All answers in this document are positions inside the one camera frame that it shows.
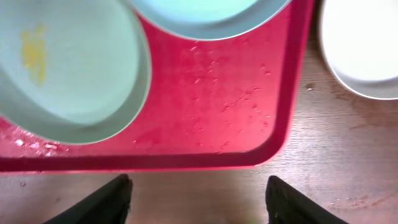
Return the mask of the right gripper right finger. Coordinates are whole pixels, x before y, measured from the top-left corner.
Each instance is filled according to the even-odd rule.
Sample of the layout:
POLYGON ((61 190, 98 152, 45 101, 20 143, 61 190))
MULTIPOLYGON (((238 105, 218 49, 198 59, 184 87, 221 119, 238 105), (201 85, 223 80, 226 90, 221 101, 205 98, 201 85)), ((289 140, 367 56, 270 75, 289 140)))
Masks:
POLYGON ((347 224, 277 176, 266 188, 269 224, 347 224))

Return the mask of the mint green plate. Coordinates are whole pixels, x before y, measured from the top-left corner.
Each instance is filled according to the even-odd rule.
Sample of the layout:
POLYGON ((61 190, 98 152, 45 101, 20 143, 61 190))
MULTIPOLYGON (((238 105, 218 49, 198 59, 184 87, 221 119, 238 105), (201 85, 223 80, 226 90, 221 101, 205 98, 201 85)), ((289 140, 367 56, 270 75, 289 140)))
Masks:
POLYGON ((91 144, 129 126, 152 62, 127 1, 1 1, 1 115, 44 139, 91 144))

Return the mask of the white plate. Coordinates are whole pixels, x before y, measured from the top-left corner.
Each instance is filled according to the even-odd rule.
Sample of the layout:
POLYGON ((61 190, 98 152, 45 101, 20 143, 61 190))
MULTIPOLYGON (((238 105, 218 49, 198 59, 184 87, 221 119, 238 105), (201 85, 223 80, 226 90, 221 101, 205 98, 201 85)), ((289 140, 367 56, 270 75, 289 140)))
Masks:
POLYGON ((320 47, 332 75, 349 91, 397 99, 397 0, 326 0, 320 47))

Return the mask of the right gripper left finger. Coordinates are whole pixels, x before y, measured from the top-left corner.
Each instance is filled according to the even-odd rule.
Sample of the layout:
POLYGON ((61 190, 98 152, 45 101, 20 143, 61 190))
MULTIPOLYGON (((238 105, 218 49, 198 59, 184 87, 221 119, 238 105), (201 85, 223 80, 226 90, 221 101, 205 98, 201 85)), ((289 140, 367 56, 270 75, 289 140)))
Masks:
POLYGON ((132 180, 121 174, 45 224, 125 224, 132 189, 132 180))

